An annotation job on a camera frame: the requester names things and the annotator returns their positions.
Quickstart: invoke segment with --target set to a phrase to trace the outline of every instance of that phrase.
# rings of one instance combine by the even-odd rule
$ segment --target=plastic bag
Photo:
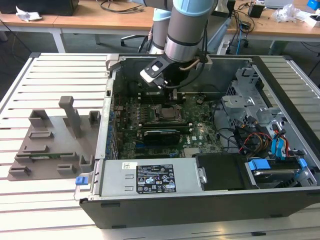
[[[277,22],[296,22],[296,19],[294,18],[297,13],[300,12],[298,8],[295,8],[293,4],[287,4],[283,7],[283,9],[277,9],[274,13],[272,13],[272,18]]]

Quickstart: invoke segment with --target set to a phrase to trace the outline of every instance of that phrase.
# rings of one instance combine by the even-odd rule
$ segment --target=electronic device
[[[140,78],[155,58],[106,61],[95,166],[77,186],[91,183],[80,206],[99,228],[285,217],[320,202],[320,141],[260,57],[209,55],[211,69],[173,92]]]
[[[293,0],[264,0],[264,5],[268,9],[282,9],[285,5],[293,3]]]
[[[58,131],[37,129],[54,119],[36,110],[29,133],[48,144],[27,135],[19,160],[58,158],[60,173],[81,170],[74,197],[91,184],[79,204],[101,229],[277,218],[319,203],[320,140],[272,68],[259,56],[207,54],[207,25],[219,3],[134,2],[161,8],[153,46],[162,54],[108,54],[102,113],[85,122],[71,96],[59,102],[67,115],[58,119],[60,133],[75,136],[67,146],[96,145],[95,155],[87,149],[80,157],[66,145],[48,154]],[[98,125],[97,141],[83,144],[82,134],[94,137]],[[77,169],[60,164],[66,160]]]
[[[16,6],[26,12],[72,16],[79,0],[0,0],[2,14],[14,14]]]
[[[251,4],[248,10],[248,15],[251,18],[260,18],[265,7],[266,7],[265,5],[261,5],[261,4]]]

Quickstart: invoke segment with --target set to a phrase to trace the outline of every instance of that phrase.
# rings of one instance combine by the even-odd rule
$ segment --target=black cable
[[[148,39],[148,42],[147,42],[146,48],[145,48],[145,53],[146,54],[150,51],[151,46],[152,46],[152,42],[153,42],[153,39],[154,39],[154,25],[152,25],[152,27],[150,29],[150,33],[151,33],[151,38]]]
[[[311,69],[311,71],[308,74],[308,77],[311,76],[311,74],[314,72],[314,70],[316,69],[316,67],[320,64],[320,60],[314,65],[314,67]]]
[[[234,140],[236,140],[235,135],[231,135],[230,137],[228,137],[228,148],[230,147],[230,141],[229,141],[230,138],[234,138]]]
[[[301,43],[306,49],[308,49],[309,51],[311,51],[311,52],[313,52],[313,53],[315,53],[315,54],[318,54],[318,56],[320,56],[320,51],[314,51],[314,50],[308,48],[308,47],[304,44],[303,41],[301,41],[300,43]]]
[[[14,59],[15,59],[18,63],[25,64],[25,63],[26,63],[26,60],[22,59],[22,61],[21,61],[21,60],[18,59],[18,58],[21,59],[21,57],[15,55],[15,42],[16,42],[16,36],[14,36],[14,38],[13,38],[13,43],[12,43],[12,56],[14,57]]]
[[[216,110],[217,110],[217,108],[218,108],[219,102],[220,102],[220,101],[218,101],[218,102],[216,103],[216,105],[215,105],[215,107],[214,107],[214,110],[213,110],[213,113],[212,113],[212,126],[213,126],[213,129],[214,129],[217,133],[219,133],[220,137],[222,137],[222,138],[226,139],[227,141],[229,141],[230,143],[233,143],[234,145],[238,146],[239,144],[238,144],[236,141],[233,141],[233,140],[230,139],[230,137],[226,137],[225,135],[223,135],[221,132],[219,132],[219,130],[218,130],[218,129],[216,128],[216,126],[215,126],[215,123],[214,123],[214,121],[215,121],[215,113],[216,113]],[[254,150],[251,150],[250,148],[246,147],[244,144],[241,144],[241,147],[242,147],[244,150],[248,151],[248,152],[251,152],[251,153],[254,152]]]
[[[114,9],[110,8],[110,5],[111,5],[111,1],[110,0],[105,0],[105,1],[103,1],[101,3],[99,3],[98,0],[95,0],[95,1],[100,5],[100,7],[103,10],[106,10],[106,11],[109,11],[109,12],[112,12],[112,13],[116,13],[116,14],[133,14],[133,13],[140,13],[140,12],[143,11],[143,8],[140,8],[140,7],[142,7],[142,5],[137,5],[137,6],[134,6],[134,7],[130,7],[128,9],[123,9],[123,10],[114,10]]]
[[[22,43],[22,45],[28,49],[28,51],[30,53],[32,53],[32,51],[30,50],[30,48],[27,47],[27,45],[13,32],[11,31],[11,29],[0,19],[0,22],[20,41],[20,43]]]
[[[251,2],[245,2],[245,3],[242,3],[238,6],[238,10],[242,10],[244,9],[245,7],[251,7],[252,5],[252,1]]]
[[[232,37],[232,40],[231,40],[231,42],[230,42],[230,46],[232,45],[232,43],[234,42],[234,39],[235,39],[235,37],[236,37],[236,35],[237,35],[237,33],[238,33],[238,30],[239,30],[239,13],[237,13],[235,10],[233,10],[233,16],[234,16],[234,18],[235,18],[235,25],[236,25],[236,30],[235,30],[235,33],[234,33],[234,35],[233,35],[233,37]]]
[[[214,85],[214,84],[212,84],[212,83],[206,83],[206,84],[202,84],[202,85],[200,85],[200,86],[201,86],[201,88],[199,89],[199,92],[200,92],[200,93],[203,92],[204,86],[211,86],[211,87],[213,87],[215,90],[217,90],[219,93],[225,94],[225,92],[222,92],[216,85]]]
[[[220,132],[221,130],[228,130],[228,131],[230,131],[230,132],[233,132],[233,131],[234,131],[234,129],[231,128],[231,127],[222,127],[222,128],[219,128],[219,129],[218,129],[218,132]]]
[[[207,33],[207,26],[208,26],[208,21],[206,21],[206,24],[204,26],[204,32],[203,32],[203,38],[204,38],[204,41],[202,41],[202,54],[204,54],[204,57],[206,57],[207,55],[207,51],[208,51],[208,33]],[[204,68],[205,68],[205,65],[206,63],[203,62],[202,65],[201,65],[201,68],[200,70],[198,71],[197,75],[193,78],[191,78],[190,80],[188,81],[185,81],[185,83],[182,83],[182,84],[179,84],[179,85],[176,85],[176,86],[166,86],[165,88],[166,89],[180,89],[182,87],[185,87],[189,84],[191,84],[194,80],[196,80],[200,75],[201,73],[203,72]]]
[[[309,43],[306,43],[305,41],[302,41],[302,43],[304,43],[305,45],[308,45],[308,46],[310,46],[310,47],[319,47],[319,46],[320,46],[320,44],[318,44],[318,45],[311,45],[311,44],[309,44]]]

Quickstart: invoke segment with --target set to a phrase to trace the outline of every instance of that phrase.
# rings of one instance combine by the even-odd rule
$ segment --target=power supply label
[[[136,192],[138,194],[175,193],[176,180],[173,165],[136,166]]]

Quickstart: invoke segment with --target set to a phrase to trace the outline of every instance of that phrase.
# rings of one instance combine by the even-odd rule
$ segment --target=blue latch
[[[271,169],[267,159],[253,159],[249,162],[249,167],[251,171],[253,170],[263,170]]]
[[[306,162],[306,160],[304,158],[300,158],[299,159],[299,164],[300,164],[301,168],[304,168],[304,167],[308,166],[308,164],[307,164],[307,162]]]
[[[75,178],[75,185],[81,186],[81,185],[88,185],[89,184],[89,178],[87,176],[77,176]]]
[[[271,153],[276,154],[276,150],[277,150],[277,138],[274,137],[272,139],[272,144],[271,144]]]
[[[285,157],[282,156],[282,148],[283,148],[284,144],[285,144],[285,141],[282,138],[280,138],[275,155],[277,157],[279,157],[281,160],[285,160]]]

